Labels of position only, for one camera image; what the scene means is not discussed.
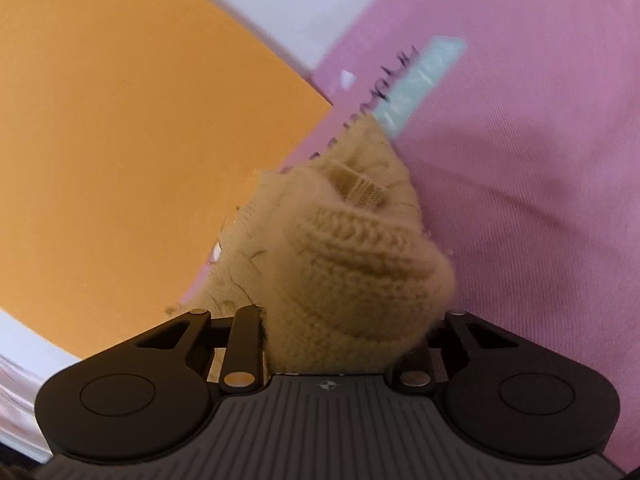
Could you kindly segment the tan cable-knit cardigan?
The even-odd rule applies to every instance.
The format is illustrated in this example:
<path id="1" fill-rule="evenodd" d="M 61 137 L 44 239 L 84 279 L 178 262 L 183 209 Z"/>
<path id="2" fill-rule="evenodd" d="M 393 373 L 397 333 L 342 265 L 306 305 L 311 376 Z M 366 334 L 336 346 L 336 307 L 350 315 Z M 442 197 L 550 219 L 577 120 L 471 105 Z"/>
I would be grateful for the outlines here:
<path id="1" fill-rule="evenodd" d="M 371 116 L 324 153 L 266 172 L 177 307 L 254 304 L 273 373 L 379 373 L 416 348 L 456 279 L 427 234 L 408 169 Z"/>

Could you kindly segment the orange felt board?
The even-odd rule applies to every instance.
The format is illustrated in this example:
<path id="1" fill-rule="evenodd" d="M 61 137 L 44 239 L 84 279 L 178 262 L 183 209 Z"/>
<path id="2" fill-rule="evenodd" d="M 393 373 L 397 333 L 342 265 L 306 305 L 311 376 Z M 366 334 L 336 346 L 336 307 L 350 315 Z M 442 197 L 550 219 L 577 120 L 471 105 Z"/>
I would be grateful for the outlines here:
<path id="1" fill-rule="evenodd" d="M 329 103 L 210 0 L 1 0 L 1 305 L 75 356 L 158 324 Z"/>

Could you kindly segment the pink floral bed sheet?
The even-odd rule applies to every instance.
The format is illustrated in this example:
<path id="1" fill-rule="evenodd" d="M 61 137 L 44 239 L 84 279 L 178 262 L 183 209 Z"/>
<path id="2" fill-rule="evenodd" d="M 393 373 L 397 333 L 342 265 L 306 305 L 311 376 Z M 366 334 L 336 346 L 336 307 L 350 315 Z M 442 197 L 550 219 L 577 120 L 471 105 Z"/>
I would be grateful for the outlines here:
<path id="1" fill-rule="evenodd" d="M 293 157 L 373 117 L 474 313 L 605 375 L 639 461 L 639 0 L 381 0 L 321 64 Z"/>

